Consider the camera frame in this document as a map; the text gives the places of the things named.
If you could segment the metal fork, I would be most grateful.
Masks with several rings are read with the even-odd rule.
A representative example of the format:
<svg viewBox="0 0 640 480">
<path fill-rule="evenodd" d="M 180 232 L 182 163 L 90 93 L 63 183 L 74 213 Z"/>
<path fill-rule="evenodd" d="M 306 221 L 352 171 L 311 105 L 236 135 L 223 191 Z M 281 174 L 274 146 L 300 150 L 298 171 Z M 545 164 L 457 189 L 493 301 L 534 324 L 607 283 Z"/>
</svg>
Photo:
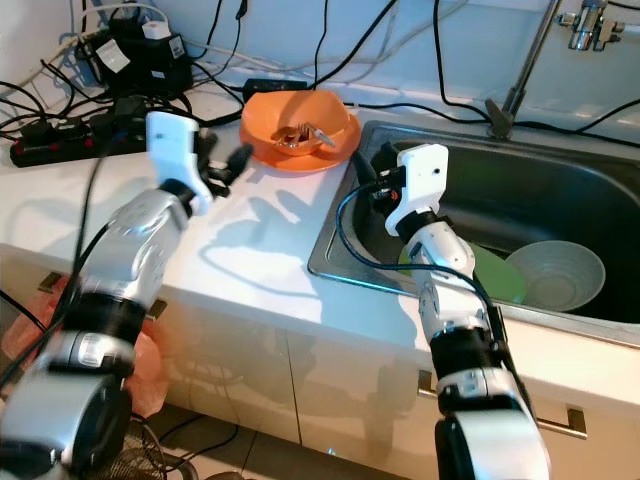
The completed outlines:
<svg viewBox="0 0 640 480">
<path fill-rule="evenodd" d="M 291 155 L 310 154 L 320 140 L 316 137 L 315 125 L 305 122 L 298 125 L 284 125 L 276 132 L 276 147 Z"/>
</svg>

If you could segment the small black adapter box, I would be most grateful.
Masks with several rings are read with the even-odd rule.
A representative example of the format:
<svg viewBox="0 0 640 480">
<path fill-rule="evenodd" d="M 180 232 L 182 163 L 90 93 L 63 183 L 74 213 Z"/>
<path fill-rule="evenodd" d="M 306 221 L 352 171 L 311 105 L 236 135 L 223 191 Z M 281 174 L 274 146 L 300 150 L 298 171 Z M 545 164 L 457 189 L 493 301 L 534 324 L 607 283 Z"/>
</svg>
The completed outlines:
<svg viewBox="0 0 640 480">
<path fill-rule="evenodd" d="M 242 99 L 246 102 L 256 93 L 305 90 L 310 90 L 310 86 L 302 79 L 250 78 L 241 87 Z"/>
</svg>

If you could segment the black plug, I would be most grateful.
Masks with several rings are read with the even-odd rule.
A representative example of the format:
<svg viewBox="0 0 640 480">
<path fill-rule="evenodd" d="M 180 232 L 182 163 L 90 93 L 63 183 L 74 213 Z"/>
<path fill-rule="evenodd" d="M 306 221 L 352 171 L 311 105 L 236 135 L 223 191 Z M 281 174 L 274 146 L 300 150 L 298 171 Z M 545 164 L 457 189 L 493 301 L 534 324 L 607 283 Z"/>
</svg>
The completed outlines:
<svg viewBox="0 0 640 480">
<path fill-rule="evenodd" d="M 116 132 L 127 132 L 134 129 L 138 122 L 145 123 L 147 99 L 141 95 L 116 97 L 111 106 L 111 129 Z"/>
</svg>

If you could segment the metal faucet pipe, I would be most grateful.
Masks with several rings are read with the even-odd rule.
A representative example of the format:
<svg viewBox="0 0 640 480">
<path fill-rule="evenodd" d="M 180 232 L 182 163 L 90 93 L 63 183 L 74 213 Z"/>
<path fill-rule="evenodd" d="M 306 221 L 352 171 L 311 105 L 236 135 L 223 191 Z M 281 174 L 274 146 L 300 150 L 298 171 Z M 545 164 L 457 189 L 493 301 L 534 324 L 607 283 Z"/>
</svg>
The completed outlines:
<svg viewBox="0 0 640 480">
<path fill-rule="evenodd" d="M 541 19 L 538 22 L 538 29 L 536 29 L 535 35 L 532 36 L 524 64 L 518 70 L 516 81 L 509 88 L 503 104 L 499 106 L 492 99 L 485 101 L 486 113 L 490 116 L 488 134 L 493 140 L 506 141 L 511 138 L 512 129 L 515 128 L 517 111 L 520 109 L 522 101 L 525 100 L 527 83 L 529 83 L 535 65 L 538 63 L 540 51 L 543 49 L 545 41 L 547 41 L 550 27 L 556 22 L 562 3 L 563 0 L 548 1 L 547 8 L 541 14 Z"/>
</svg>

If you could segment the large black power adapter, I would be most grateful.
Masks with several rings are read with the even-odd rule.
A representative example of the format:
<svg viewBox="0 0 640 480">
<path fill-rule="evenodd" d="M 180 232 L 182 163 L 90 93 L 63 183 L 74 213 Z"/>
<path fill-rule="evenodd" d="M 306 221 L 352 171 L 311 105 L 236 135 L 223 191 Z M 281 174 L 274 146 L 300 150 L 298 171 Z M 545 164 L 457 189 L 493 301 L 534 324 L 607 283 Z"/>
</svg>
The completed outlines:
<svg viewBox="0 0 640 480">
<path fill-rule="evenodd" d="M 97 82 L 110 90 L 182 91 L 192 86 L 191 59 L 183 38 L 147 40 L 141 19 L 110 19 L 84 40 Z"/>
</svg>

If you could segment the stainless steel sink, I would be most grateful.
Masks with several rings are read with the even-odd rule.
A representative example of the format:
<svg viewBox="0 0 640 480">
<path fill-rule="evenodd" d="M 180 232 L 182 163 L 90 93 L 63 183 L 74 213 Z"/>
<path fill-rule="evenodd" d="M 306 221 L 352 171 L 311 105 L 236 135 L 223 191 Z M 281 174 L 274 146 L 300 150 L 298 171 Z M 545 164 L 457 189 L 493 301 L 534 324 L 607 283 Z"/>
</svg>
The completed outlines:
<svg viewBox="0 0 640 480">
<path fill-rule="evenodd" d="M 588 247 L 605 284 L 575 315 L 640 324 L 640 160 L 389 122 L 367 123 L 356 154 L 429 143 L 451 151 L 442 210 L 462 238 L 503 255 L 539 241 Z"/>
</svg>

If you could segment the black power strip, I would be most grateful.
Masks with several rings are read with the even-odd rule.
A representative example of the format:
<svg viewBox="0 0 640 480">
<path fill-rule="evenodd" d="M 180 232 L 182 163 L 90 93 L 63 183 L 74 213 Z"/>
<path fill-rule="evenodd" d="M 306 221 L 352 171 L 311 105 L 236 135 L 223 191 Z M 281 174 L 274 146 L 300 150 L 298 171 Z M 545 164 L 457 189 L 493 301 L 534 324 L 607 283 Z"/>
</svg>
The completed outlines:
<svg viewBox="0 0 640 480">
<path fill-rule="evenodd" d="M 18 168 L 92 159 L 104 151 L 122 155 L 145 150 L 145 119 L 109 113 L 87 120 L 74 118 L 61 125 L 24 125 L 17 141 L 8 147 L 9 159 Z"/>
</svg>

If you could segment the grey ribbed bowl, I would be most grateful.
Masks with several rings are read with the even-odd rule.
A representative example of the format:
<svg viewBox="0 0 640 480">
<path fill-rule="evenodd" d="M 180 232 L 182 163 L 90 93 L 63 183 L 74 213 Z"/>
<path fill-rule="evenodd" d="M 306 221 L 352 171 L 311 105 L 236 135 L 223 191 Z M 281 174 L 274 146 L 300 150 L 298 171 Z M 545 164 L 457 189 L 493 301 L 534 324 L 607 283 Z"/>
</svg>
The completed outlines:
<svg viewBox="0 0 640 480">
<path fill-rule="evenodd" d="M 507 257 L 524 276 L 522 305 L 568 312 L 588 305 L 605 284 L 605 265 L 581 244 L 549 239 L 521 247 Z"/>
</svg>

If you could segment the red plastic bag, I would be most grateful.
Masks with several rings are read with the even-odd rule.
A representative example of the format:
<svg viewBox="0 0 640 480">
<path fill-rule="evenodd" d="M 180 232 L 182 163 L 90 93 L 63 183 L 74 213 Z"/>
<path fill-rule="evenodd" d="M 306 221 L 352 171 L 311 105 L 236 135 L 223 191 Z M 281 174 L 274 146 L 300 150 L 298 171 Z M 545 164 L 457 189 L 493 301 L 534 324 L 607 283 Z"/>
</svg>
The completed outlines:
<svg viewBox="0 0 640 480">
<path fill-rule="evenodd" d="M 47 326 L 51 323 L 52 312 L 58 303 L 65 282 L 56 283 L 50 293 L 38 292 L 31 301 L 23 303 L 33 315 Z M 24 348 L 36 339 L 41 330 L 18 312 L 12 323 L 3 328 L 1 351 L 8 360 L 17 360 Z M 170 387 L 168 366 L 165 365 L 166 338 L 163 326 L 157 325 L 156 317 L 147 315 L 143 320 L 140 339 L 134 344 L 136 361 L 134 371 L 125 381 L 125 388 L 132 394 L 132 411 L 141 417 L 150 417 L 163 408 Z"/>
</svg>

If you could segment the chrome tap valve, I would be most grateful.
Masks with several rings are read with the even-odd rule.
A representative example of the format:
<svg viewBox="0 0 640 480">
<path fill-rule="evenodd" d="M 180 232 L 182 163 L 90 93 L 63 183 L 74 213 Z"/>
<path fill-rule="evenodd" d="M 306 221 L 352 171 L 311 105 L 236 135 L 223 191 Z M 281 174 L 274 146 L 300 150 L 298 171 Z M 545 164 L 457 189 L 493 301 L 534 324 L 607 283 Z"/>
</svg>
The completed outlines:
<svg viewBox="0 0 640 480">
<path fill-rule="evenodd" d="M 561 13 L 559 26 L 571 29 L 568 49 L 575 51 L 603 51 L 605 46 L 621 41 L 626 24 L 611 20 L 605 14 L 609 0 L 582 0 L 579 12 Z"/>
</svg>

